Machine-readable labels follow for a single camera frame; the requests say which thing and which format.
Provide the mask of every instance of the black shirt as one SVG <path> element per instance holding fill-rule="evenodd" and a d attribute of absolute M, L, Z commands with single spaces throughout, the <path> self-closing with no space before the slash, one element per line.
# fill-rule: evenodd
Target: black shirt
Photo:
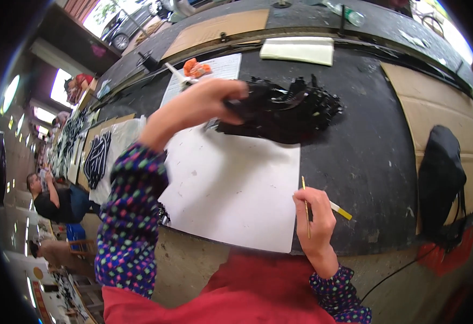
<path fill-rule="evenodd" d="M 60 208 L 57 208 L 49 197 L 49 191 L 41 192 L 33 201 L 37 213 L 57 223 L 76 223 L 71 209 L 71 190 L 57 189 Z"/>

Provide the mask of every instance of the workbench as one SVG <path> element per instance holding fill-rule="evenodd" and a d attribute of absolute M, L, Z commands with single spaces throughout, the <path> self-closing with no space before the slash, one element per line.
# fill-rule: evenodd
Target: workbench
<path fill-rule="evenodd" d="M 344 0 L 366 16 L 361 30 L 412 46 L 449 66 L 458 66 L 460 55 L 431 30 L 419 23 L 370 3 Z M 145 41 L 137 50 L 151 49 L 152 56 L 165 53 L 180 30 L 202 20 L 246 10 L 270 8 L 269 1 L 240 1 L 190 17 Z M 294 3 L 276 16 L 268 17 L 267 28 L 278 26 L 338 25 L 339 16 L 325 7 Z M 347 28 L 358 29 L 347 24 Z M 420 35 L 432 44 L 418 48 L 408 43 L 398 29 Z M 118 61 L 102 78 L 111 79 L 111 89 L 142 70 L 135 68 L 137 53 Z M 401 250 L 418 241 L 416 236 L 417 175 L 413 143 L 400 102 L 374 55 L 336 47 L 333 66 L 261 60 L 259 50 L 243 52 L 240 77 L 268 79 L 287 87 L 298 76 L 314 74 L 319 84 L 338 95 L 346 106 L 317 139 L 302 143 L 300 174 L 307 185 L 325 190 L 329 198 L 353 215 L 351 221 L 337 215 L 332 246 L 337 255 L 368 255 Z M 473 73 L 466 64 L 458 75 L 473 87 Z M 159 108 L 171 74 L 162 72 L 145 83 L 120 91 L 115 100 L 101 108 L 99 120 L 135 113 L 149 116 Z M 473 224 L 473 216 L 468 218 Z M 293 233 L 292 252 L 302 252 Z"/>

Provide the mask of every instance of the plastic bottle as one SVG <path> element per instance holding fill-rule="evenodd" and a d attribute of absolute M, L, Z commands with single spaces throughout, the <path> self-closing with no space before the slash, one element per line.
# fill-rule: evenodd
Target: plastic bottle
<path fill-rule="evenodd" d="M 330 0 L 323 0 L 323 1 L 321 1 L 321 3 L 324 4 L 325 6 L 327 6 L 328 8 L 330 8 L 330 10 L 334 14 L 337 14 L 339 16 L 342 14 L 342 10 L 343 10 L 343 5 L 342 4 L 340 4 L 340 3 L 333 4 L 333 3 L 330 2 Z M 365 20 L 365 17 L 362 14 L 360 14 L 356 11 L 353 11 L 348 7 L 345 8 L 344 17 L 349 22 L 351 22 L 352 24 L 354 24 L 357 27 L 362 26 L 364 24 L 364 20 Z"/>

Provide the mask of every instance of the man in black shirt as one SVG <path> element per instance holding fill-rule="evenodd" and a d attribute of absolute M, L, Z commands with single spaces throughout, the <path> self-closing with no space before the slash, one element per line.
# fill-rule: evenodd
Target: man in black shirt
<path fill-rule="evenodd" d="M 42 191 L 40 176 L 32 173 L 26 178 L 28 190 L 33 196 L 33 204 L 42 217 L 57 223 L 80 223 L 85 213 L 92 210 L 98 215 L 100 206 L 89 200 L 89 195 L 78 187 L 57 189 L 51 171 L 46 172 L 48 190 Z"/>

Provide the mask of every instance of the person in brown shirt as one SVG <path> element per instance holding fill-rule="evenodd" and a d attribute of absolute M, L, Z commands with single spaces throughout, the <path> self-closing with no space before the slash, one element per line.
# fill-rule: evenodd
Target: person in brown shirt
<path fill-rule="evenodd" d="M 30 251 L 35 258 L 42 257 L 46 259 L 54 268 L 59 269 L 61 266 L 65 266 L 76 274 L 86 276 L 94 281 L 96 280 L 94 266 L 77 255 L 71 254 L 67 242 L 45 240 L 38 245 L 30 241 Z"/>

